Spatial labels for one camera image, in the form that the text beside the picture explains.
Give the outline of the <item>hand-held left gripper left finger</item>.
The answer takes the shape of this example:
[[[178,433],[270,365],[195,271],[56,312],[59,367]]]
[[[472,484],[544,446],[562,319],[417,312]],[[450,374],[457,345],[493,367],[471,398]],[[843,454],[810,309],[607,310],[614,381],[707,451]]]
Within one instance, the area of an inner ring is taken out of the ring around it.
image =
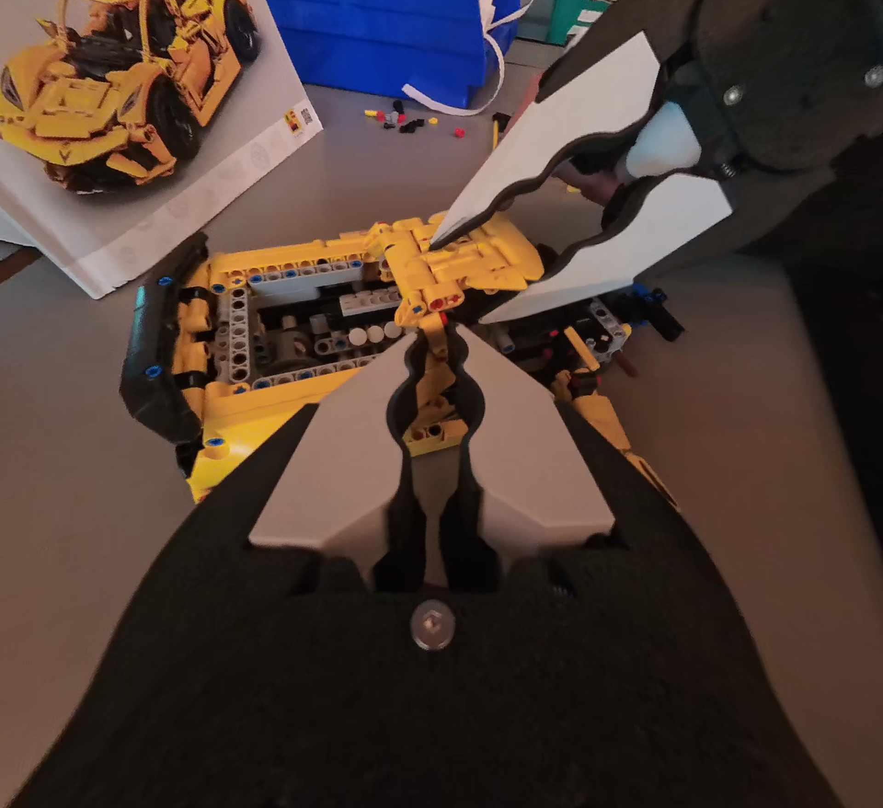
[[[373,585],[419,584],[419,503],[403,434],[416,416],[419,333],[316,405],[249,540],[351,560]]]

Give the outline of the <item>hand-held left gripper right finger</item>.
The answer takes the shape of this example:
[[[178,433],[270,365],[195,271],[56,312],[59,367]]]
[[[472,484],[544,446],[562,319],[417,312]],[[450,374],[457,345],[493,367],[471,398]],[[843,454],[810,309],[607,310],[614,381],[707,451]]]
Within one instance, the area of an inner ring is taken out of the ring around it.
[[[517,562],[604,545],[614,515],[553,394],[463,325],[450,328],[466,425],[450,497],[450,584],[499,585]]]

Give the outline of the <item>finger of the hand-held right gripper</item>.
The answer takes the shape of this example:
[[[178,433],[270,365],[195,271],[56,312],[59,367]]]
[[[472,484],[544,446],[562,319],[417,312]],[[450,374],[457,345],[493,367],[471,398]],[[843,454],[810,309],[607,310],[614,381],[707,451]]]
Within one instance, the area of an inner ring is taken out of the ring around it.
[[[585,37],[563,58],[563,84],[547,82],[447,210],[430,247],[444,247],[486,222],[502,204],[533,192],[575,151],[646,117],[660,63],[645,32],[587,63]]]
[[[632,285],[637,276],[728,218],[723,183],[668,175],[602,234],[569,246],[551,273],[479,318],[513,321]]]

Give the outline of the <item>grey black brick chassis module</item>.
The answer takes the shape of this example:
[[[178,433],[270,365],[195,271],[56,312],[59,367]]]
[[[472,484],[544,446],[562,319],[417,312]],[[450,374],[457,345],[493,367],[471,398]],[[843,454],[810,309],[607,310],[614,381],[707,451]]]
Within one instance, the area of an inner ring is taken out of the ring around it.
[[[582,299],[490,328],[491,344],[517,367],[544,384],[559,372],[581,369],[596,374],[624,361],[632,332],[653,328],[669,343],[685,328],[668,311],[668,296],[641,284]]]

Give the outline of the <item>yellow toy brick car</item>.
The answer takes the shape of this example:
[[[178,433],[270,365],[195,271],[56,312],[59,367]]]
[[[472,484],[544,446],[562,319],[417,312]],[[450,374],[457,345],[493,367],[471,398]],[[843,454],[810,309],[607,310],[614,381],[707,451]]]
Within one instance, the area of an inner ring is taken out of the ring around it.
[[[442,325],[455,316],[497,350],[492,325],[479,317],[497,295],[538,281],[556,252],[531,243],[501,213],[431,251],[442,218],[214,255],[198,232],[145,278],[120,395],[138,423],[174,447],[195,503],[304,405],[320,403],[420,328],[436,340],[404,442],[414,457],[461,442],[467,428],[453,400],[456,377],[442,354]],[[600,393],[602,371],[563,371],[541,384],[668,494]]]

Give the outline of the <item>person's right forearm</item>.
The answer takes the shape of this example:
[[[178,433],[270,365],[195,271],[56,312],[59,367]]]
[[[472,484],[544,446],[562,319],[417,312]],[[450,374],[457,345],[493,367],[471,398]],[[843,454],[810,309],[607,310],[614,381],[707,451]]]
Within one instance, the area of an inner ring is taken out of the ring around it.
[[[881,275],[882,137],[857,140],[832,163],[834,179],[767,235],[736,252],[789,264]]]

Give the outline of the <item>grey desk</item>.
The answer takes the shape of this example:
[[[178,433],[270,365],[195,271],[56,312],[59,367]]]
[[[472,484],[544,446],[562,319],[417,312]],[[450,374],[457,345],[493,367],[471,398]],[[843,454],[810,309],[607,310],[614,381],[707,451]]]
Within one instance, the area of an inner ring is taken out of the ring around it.
[[[466,136],[393,136],[369,95],[309,86],[324,131],[218,215],[220,251],[446,208]],[[676,343],[602,384],[739,603],[780,702],[847,806],[881,801],[881,551],[782,268],[730,255],[663,276]],[[2,284],[1,788],[56,740],[143,575],[193,507],[171,447],[118,395],[136,284],[93,300],[53,264]]]

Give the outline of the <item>person's right hand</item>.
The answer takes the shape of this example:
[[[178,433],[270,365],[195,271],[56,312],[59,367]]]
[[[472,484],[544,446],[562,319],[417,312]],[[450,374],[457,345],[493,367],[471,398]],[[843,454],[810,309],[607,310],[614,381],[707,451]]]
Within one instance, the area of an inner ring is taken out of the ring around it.
[[[621,186],[612,171],[584,174],[569,161],[556,169],[556,176],[568,188],[578,190],[581,196],[599,206],[607,206]]]

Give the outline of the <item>scattered small brick pieces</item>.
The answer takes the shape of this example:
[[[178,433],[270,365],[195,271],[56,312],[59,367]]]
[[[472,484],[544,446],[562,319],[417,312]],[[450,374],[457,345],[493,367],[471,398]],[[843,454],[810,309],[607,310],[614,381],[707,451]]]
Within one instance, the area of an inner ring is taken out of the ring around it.
[[[412,134],[424,128],[435,129],[441,124],[440,118],[420,116],[406,109],[401,99],[394,99],[389,105],[381,108],[363,109],[362,114],[369,122],[385,131],[397,131],[403,134]]]

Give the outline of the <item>black perforated seat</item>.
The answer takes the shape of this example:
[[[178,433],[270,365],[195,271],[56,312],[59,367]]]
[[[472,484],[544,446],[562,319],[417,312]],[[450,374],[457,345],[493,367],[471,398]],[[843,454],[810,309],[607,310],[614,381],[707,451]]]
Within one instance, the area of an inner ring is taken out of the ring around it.
[[[867,508],[881,518],[881,275],[805,265],[787,275]]]

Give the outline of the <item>white instruction booklet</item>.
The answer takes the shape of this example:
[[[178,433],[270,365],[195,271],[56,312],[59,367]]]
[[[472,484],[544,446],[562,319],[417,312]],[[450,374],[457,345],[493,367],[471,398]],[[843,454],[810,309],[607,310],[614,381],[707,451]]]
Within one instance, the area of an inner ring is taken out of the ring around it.
[[[321,131],[267,0],[1,0],[2,249],[92,298]]]

